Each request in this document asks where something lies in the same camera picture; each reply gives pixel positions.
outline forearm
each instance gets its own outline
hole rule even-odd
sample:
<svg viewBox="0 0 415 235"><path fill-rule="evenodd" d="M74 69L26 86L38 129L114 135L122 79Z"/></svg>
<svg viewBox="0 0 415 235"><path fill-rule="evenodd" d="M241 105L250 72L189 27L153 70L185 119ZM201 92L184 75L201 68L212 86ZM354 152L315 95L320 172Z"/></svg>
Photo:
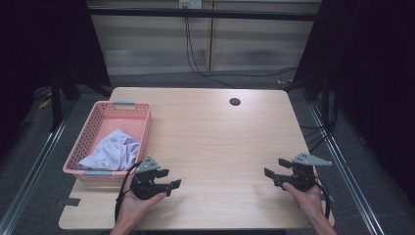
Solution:
<svg viewBox="0 0 415 235"><path fill-rule="evenodd" d="M128 225L116 224L110 235L127 235L133 228Z"/></svg>
<svg viewBox="0 0 415 235"><path fill-rule="evenodd" d="M337 235L333 226L322 213L310 218L308 222L318 235Z"/></svg>

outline crumpled cloth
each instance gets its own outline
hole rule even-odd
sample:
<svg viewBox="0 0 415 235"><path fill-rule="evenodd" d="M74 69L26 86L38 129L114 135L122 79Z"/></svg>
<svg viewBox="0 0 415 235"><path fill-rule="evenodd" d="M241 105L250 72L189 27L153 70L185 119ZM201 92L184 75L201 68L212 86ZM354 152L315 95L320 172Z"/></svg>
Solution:
<svg viewBox="0 0 415 235"><path fill-rule="evenodd" d="M77 164L78 169L128 170L135 163L138 140L117 129L105 137L92 155Z"/></svg>

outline pink basket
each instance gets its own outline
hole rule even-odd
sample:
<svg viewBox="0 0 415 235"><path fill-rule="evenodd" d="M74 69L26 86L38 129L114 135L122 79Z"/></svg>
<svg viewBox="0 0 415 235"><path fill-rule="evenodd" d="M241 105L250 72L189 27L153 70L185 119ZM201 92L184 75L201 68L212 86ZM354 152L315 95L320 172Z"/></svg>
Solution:
<svg viewBox="0 0 415 235"><path fill-rule="evenodd" d="M126 171L79 170L76 166L94 152L102 139L116 129L121 129L139 141L136 163L143 160L151 121L149 104L109 101L95 103L65 162L64 172L82 179L124 178Z"/></svg>

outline wire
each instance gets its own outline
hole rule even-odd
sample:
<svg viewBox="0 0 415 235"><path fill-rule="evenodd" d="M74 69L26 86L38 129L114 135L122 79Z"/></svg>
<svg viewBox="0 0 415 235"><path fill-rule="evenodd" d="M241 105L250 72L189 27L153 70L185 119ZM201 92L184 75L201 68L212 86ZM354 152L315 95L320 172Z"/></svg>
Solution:
<svg viewBox="0 0 415 235"><path fill-rule="evenodd" d="M304 136L303 136L303 138L305 139L306 137L308 137L308 136L310 136L310 135L314 134L315 132L317 132L318 130L319 130L319 129L315 129L315 130L313 130L313 131L309 132L308 134L304 135Z"/></svg>
<svg viewBox="0 0 415 235"><path fill-rule="evenodd" d="M300 128L304 128L304 129L319 129L322 128L323 126L318 125L318 126L304 126L304 125L300 125Z"/></svg>
<svg viewBox="0 0 415 235"><path fill-rule="evenodd" d="M335 129L335 126L336 126L336 122L337 122L337 119L338 119L338 114L339 114L339 101L335 97L335 104L333 106L332 117L331 117L331 120L330 120L330 123L329 123L329 127L327 129L327 134L323 135L323 138L316 145L314 145L314 147L312 147L308 151L309 153L314 151L323 141L325 141L326 139L328 139L332 135L333 130Z"/></svg>
<svg viewBox="0 0 415 235"><path fill-rule="evenodd" d="M320 180L320 182L322 183L322 186L324 186L324 188L326 189L326 193L327 193L327 195L329 195L329 196L330 196L330 193L329 193L329 188L327 187L326 182L324 182L324 180L323 180L322 178L318 177L318 176L315 176L315 178L316 178L316 179L318 179L318 180Z"/></svg>
<svg viewBox="0 0 415 235"><path fill-rule="evenodd" d="M190 69L191 69L191 70L192 70L195 74L197 74L197 75L201 75L201 76L203 76L203 77L204 77L204 78L206 78L206 79L213 80L213 81L219 82L219 83L221 83L221 84L224 84L224 85L226 85L226 86L229 86L229 87L231 87L231 88L236 89L236 87L235 87L235 86L233 86L233 85L231 85L231 84L228 84L228 83L226 83L226 82L220 81L220 80L212 79L212 78L208 77L207 75L203 74L203 73L201 72L201 70L199 70L198 64L196 63L195 55L194 55L194 53L193 53L192 40L191 40L191 36L190 36L189 19L188 19L188 18L185 18L185 19L184 19L184 22L185 22L185 24L186 24L186 55L187 55L187 62L189 63L189 67L190 67ZM190 52L191 52L191 54L192 54L193 63L194 63L194 65L195 65L196 70L193 68L192 63L190 62L190 57L189 57L189 46L190 46Z"/></svg>
<svg viewBox="0 0 415 235"><path fill-rule="evenodd" d="M315 138L315 139L313 139L313 140L309 140L309 141L307 141L305 144L311 144L312 142L314 142L314 141L317 141L317 140L324 140L324 138L325 138L326 136L323 136L323 138L321 138L321 136L318 136L317 138Z"/></svg>
<svg viewBox="0 0 415 235"><path fill-rule="evenodd" d="M281 74L288 72L288 71L292 71L295 70L297 67L291 67L291 68L283 68L281 70L278 70L278 72L274 72L274 73L268 73L268 74L240 74L240 73L216 73L216 74L205 74L203 72L201 72L201 70L198 67L198 64L196 63L196 59L195 59L195 55L193 53L193 45L192 45L192 39L190 36L190 25L189 25L189 19L185 18L185 24L186 24L186 55L187 55L187 62L189 64L190 69L197 75L201 75L207 79L222 83L226 86L232 87L232 88L236 88L226 82L220 81L220 80L216 80L216 79L212 79L211 77L213 76L247 76L247 77L266 77L266 76L279 76L280 78L280 87L279 89L282 88L282 84L283 84L283 79ZM189 54L192 56L192 61L194 64L194 68L192 66L191 60L190 60L190 56Z"/></svg>
<svg viewBox="0 0 415 235"><path fill-rule="evenodd" d="M127 173L125 174L124 179L122 180L122 184L121 187L119 188L119 193L118 193L118 197L116 198L116 204L115 204L115 222L118 219L118 213L119 213L119 209L121 208L121 204L122 204L122 200L124 198L124 195L130 191L131 189L123 192L124 190L124 186L125 186L125 182L127 181L127 178L131 172L131 170L137 166L139 166L141 164L141 162L136 163L134 165L131 166L131 168L127 171Z"/></svg>
<svg viewBox="0 0 415 235"><path fill-rule="evenodd" d="M320 188L321 192L323 192L323 194L324 194L324 201L326 202L326 211L324 212L324 216L326 216L326 218L329 219L329 216L330 216L330 198L329 198L328 192L319 183L316 182L315 185L317 185L317 187Z"/></svg>

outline human hand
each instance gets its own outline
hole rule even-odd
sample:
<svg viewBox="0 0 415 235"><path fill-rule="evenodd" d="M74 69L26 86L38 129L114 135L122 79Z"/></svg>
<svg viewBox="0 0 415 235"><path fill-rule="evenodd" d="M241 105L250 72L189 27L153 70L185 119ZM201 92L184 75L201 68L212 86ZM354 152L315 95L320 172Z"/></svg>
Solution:
<svg viewBox="0 0 415 235"><path fill-rule="evenodd" d="M294 199L299 203L301 210L305 213L307 218L314 218L323 214L323 207L321 205L320 189L313 186L306 192L302 192L290 183L283 183L283 187L293 195Z"/></svg>
<svg viewBox="0 0 415 235"><path fill-rule="evenodd" d="M327 218L324 216L321 205L320 189L314 185L306 192L297 190L290 183L283 183L283 187L293 195L299 203L302 212L305 214L307 221L311 224L317 234L337 234Z"/></svg>
<svg viewBox="0 0 415 235"><path fill-rule="evenodd" d="M118 219L110 234L128 234L151 206L166 197L165 193L159 193L149 200L138 199L131 191L129 191L133 177L134 173L130 174L126 180L123 192L128 192L124 194L124 198L119 209Z"/></svg>

